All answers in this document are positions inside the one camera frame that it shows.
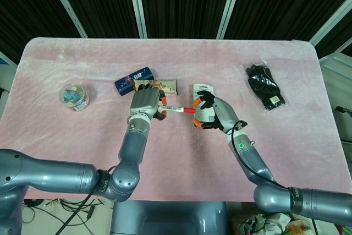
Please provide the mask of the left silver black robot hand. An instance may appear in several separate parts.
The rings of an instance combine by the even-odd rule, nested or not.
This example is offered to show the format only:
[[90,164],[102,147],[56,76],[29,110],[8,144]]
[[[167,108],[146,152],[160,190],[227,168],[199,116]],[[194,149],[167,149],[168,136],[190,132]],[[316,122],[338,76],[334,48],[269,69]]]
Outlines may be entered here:
[[162,102],[162,106],[167,105],[167,98],[163,90],[151,84],[140,85],[134,93],[130,105],[130,114],[143,113],[149,119],[155,118],[162,121],[166,118],[167,113],[166,111],[160,112],[158,110],[159,102]]

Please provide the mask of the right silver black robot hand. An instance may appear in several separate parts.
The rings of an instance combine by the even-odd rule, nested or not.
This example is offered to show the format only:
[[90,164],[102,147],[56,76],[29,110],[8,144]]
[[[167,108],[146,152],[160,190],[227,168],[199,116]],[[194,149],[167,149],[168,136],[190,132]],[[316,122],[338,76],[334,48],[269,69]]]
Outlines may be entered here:
[[212,108],[215,116],[212,122],[201,122],[193,118],[194,126],[200,129],[219,129],[225,134],[232,130],[241,130],[248,125],[247,122],[240,120],[232,106],[226,101],[215,97],[212,93],[206,90],[197,92],[198,98],[193,102],[193,108],[201,105],[200,110]]

